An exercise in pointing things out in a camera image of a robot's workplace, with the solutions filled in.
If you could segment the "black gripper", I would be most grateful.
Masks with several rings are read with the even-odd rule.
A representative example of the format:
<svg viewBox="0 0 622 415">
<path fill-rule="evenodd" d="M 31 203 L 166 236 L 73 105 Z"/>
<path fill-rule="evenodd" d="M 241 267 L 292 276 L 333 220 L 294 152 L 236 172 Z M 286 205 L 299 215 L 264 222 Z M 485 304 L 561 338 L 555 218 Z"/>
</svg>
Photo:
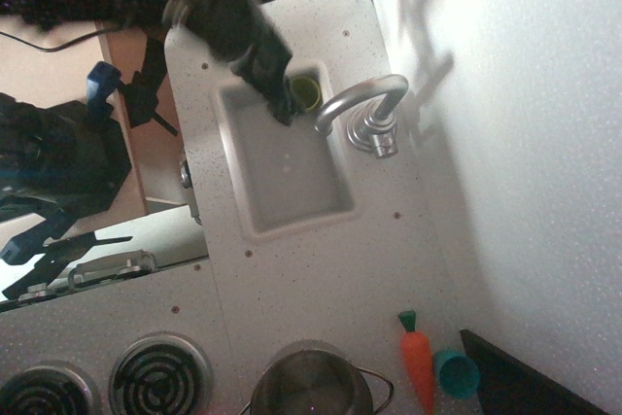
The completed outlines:
<svg viewBox="0 0 622 415">
<path fill-rule="evenodd" d="M 267 109 L 280 124 L 290 126 L 305 114 L 286 77 L 292 52 L 254 0 L 168 0 L 162 23 L 185 27 L 216 60 L 258 92 L 270 94 Z"/>
</svg>

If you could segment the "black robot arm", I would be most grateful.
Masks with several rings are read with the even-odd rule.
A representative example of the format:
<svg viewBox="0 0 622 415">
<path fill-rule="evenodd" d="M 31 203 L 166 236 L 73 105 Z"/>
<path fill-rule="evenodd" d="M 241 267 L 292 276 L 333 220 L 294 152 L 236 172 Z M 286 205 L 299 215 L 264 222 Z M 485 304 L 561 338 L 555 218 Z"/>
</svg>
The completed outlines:
<svg viewBox="0 0 622 415">
<path fill-rule="evenodd" d="M 43 31 L 83 21 L 164 30 L 180 25 L 252 86 L 276 121 L 289 125 L 304 112 L 286 77 L 292 52 L 254 0 L 1 0 L 1 13 Z"/>
</svg>

